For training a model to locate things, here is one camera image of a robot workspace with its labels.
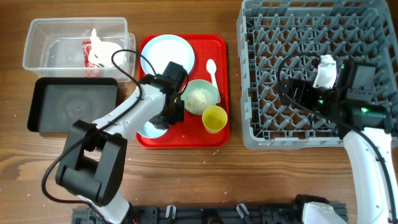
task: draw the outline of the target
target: yellow cup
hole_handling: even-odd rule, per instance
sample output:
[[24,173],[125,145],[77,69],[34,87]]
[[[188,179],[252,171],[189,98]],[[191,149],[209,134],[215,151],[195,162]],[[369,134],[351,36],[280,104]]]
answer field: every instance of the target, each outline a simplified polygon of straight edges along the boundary
[[225,127],[228,115],[222,107],[209,106],[203,112],[201,121],[209,133],[216,134]]

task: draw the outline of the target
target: gray dish rack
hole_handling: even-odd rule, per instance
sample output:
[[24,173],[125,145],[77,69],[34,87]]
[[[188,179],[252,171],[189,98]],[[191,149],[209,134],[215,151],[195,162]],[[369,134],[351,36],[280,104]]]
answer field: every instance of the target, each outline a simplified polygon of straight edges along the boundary
[[[276,71],[297,52],[377,65],[373,103],[391,110],[398,131],[397,39],[385,0],[244,0],[236,22],[242,73],[243,142],[249,149],[342,146],[336,125],[282,106]],[[313,80],[311,58],[296,57],[281,77]],[[392,147],[398,146],[394,136]]]

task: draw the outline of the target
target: plastic storage box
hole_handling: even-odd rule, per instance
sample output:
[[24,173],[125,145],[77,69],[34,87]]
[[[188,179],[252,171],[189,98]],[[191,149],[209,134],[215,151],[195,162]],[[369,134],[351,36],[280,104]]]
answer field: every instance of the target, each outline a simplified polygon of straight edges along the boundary
[[[241,62],[243,142],[249,149],[342,146],[336,125],[311,121],[306,111],[282,106],[276,71],[297,52],[331,54],[377,65],[373,103],[391,110],[398,130],[397,39],[384,0],[245,0],[236,23]],[[313,80],[308,57],[293,58],[284,78]],[[393,137],[392,147],[398,146]]]
[[[102,77],[129,81],[116,68],[85,68],[82,42],[90,40],[93,29],[102,41],[114,42],[123,49],[135,49],[135,38],[127,31],[125,18],[35,19],[26,38],[23,67],[39,77],[84,77],[86,70],[100,70]],[[131,54],[126,54],[121,68],[134,71],[134,61]]]

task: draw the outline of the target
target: light green bowl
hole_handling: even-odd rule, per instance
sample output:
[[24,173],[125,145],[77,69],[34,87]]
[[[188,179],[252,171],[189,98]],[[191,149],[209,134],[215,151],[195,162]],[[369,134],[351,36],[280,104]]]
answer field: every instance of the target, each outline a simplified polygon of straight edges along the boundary
[[208,81],[206,80],[193,80],[188,83],[187,89],[184,91],[184,93],[181,95],[181,100],[185,101],[187,99],[187,96],[193,91],[198,88],[206,90],[210,96],[211,96],[211,105],[210,106],[215,106],[217,104],[217,89]]

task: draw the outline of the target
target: green light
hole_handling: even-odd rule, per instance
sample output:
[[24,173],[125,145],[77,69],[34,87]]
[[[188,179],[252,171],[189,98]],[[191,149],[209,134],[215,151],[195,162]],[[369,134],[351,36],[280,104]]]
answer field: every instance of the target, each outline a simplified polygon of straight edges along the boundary
[[367,108],[361,108],[361,111],[362,111],[362,113],[367,113],[367,112],[369,112],[369,109],[367,109]]

